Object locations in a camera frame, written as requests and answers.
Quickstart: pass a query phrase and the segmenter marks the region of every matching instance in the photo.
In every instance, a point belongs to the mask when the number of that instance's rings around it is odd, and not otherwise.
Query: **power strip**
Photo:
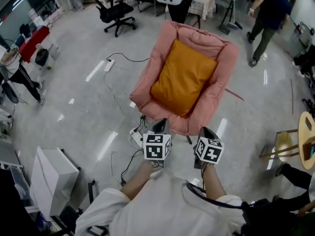
[[[112,69],[114,63],[115,63],[115,61],[113,59],[108,59],[108,63],[104,68],[104,72],[109,72],[110,69]]]
[[[135,140],[135,142],[142,148],[142,135],[137,131],[134,132],[133,130],[130,131],[131,137]]]

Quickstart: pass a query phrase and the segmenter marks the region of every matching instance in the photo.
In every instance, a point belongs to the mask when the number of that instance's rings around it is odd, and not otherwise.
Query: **red table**
[[[36,51],[36,45],[43,42],[43,40],[48,36],[49,29],[46,26],[42,26],[40,29],[36,29],[32,37],[27,43],[23,43],[20,47],[20,54],[22,60],[29,63],[32,55]]]

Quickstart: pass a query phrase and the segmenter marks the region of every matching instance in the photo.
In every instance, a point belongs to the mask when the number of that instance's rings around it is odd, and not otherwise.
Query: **orange cushion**
[[[175,39],[151,94],[173,113],[187,117],[216,66],[215,60]]]

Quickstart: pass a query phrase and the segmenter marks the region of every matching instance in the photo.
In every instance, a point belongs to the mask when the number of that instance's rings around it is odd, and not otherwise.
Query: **gray floor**
[[[137,108],[129,106],[129,94],[146,63],[133,63],[114,56],[116,63],[106,74],[106,83],[102,69],[89,82],[85,80],[97,64],[112,53],[124,53],[135,60],[150,55],[164,15],[155,17],[150,10],[138,13],[135,9],[133,16],[137,30],[125,27],[118,38],[114,37],[114,30],[104,33],[106,24],[100,21],[95,7],[62,16],[52,28],[60,52],[55,68],[31,73],[33,78],[41,74],[46,79],[44,86],[48,96],[44,105],[37,106],[29,92],[19,88],[28,105],[18,104],[12,136],[16,151],[21,151],[20,160],[25,172],[28,176],[32,173],[37,146],[64,148],[68,157],[82,168],[72,194],[74,206],[86,207],[87,182],[92,179],[97,181],[98,191],[106,187],[119,188],[111,176],[111,153],[117,151],[112,155],[112,169],[120,181],[121,172],[136,151],[128,143],[127,135],[137,124],[122,113],[108,86],[123,112],[138,121],[141,114]],[[222,119],[227,120],[221,137],[225,152],[216,169],[226,191],[247,201],[270,199],[276,194],[293,197],[302,190],[291,186],[282,177],[273,178],[279,161],[275,160],[271,170],[267,171],[269,161],[258,159],[258,155],[266,144],[273,142],[277,131],[297,128],[299,116],[305,111],[301,99],[309,98],[310,93],[288,56],[274,43],[269,44],[265,58],[257,67],[248,66],[248,58],[260,37],[249,45],[246,32],[254,21],[241,13],[237,17],[243,30],[232,29],[228,36],[217,30],[220,17],[207,19],[201,26],[240,48],[227,88],[244,101],[226,92],[208,124],[216,132]],[[193,24],[195,20],[189,16],[187,23]],[[294,92],[293,114],[290,80]],[[189,181],[195,177],[200,179],[200,172],[193,168],[192,146],[186,138],[174,134],[172,143],[165,170]],[[142,156],[135,158],[125,179],[130,178],[142,160]],[[289,163],[302,168],[298,157],[289,159]]]

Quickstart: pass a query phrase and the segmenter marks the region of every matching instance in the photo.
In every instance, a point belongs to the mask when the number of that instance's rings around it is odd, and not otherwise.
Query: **black shirt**
[[[288,0],[264,0],[260,6],[258,18],[269,28],[278,30],[285,15],[291,14]]]

